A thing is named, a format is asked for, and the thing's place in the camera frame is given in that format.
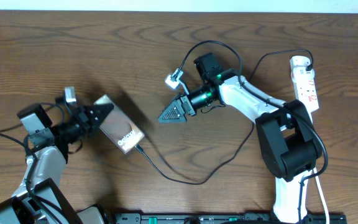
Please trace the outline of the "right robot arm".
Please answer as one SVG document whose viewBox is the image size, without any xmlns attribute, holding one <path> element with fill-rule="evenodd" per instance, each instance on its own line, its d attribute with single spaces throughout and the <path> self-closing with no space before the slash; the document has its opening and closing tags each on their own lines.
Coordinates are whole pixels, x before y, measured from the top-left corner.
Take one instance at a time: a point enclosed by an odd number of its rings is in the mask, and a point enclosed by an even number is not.
<svg viewBox="0 0 358 224">
<path fill-rule="evenodd" d="M 213 53 L 194 60 L 203 81 L 197 90 L 185 90 L 166 106 L 159 123 L 184 123 L 202 108 L 219 101 L 250 119 L 256 127 L 262 159 L 275 176 L 273 214 L 285 223 L 303 223 L 306 216 L 306 185 L 317 179 L 316 160 L 327 151 L 313 127 L 312 112 L 318 110 L 314 86 L 314 58 L 290 59 L 295 100 L 276 99 L 253 86 L 239 71 L 224 69 Z"/>
</svg>

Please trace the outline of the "Galaxy smartphone with bronze screen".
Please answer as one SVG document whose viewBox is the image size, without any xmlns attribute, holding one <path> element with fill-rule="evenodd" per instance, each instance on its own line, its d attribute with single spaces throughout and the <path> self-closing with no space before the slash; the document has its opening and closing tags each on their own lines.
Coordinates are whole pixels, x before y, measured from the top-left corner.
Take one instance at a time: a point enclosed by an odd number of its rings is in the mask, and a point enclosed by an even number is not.
<svg viewBox="0 0 358 224">
<path fill-rule="evenodd" d="M 143 131 L 108 95 L 103 95 L 94 104 L 114 106 L 99 128 L 124 154 L 131 151 L 145 137 Z"/>
</svg>

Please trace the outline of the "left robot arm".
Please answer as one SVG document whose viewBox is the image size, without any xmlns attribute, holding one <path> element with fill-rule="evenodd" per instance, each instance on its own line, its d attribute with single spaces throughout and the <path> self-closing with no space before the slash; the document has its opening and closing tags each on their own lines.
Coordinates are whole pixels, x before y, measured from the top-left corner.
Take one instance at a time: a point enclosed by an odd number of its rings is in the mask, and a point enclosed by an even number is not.
<svg viewBox="0 0 358 224">
<path fill-rule="evenodd" d="M 19 142 L 27 169 L 11 198 L 0 203 L 0 223 L 113 223 L 109 212 L 94 204 L 76 212 L 59 189 L 69 145 L 91 136 L 114 109 L 111 103 L 79 106 L 69 120 L 53 125 L 42 103 L 18 113 L 28 134 Z"/>
</svg>

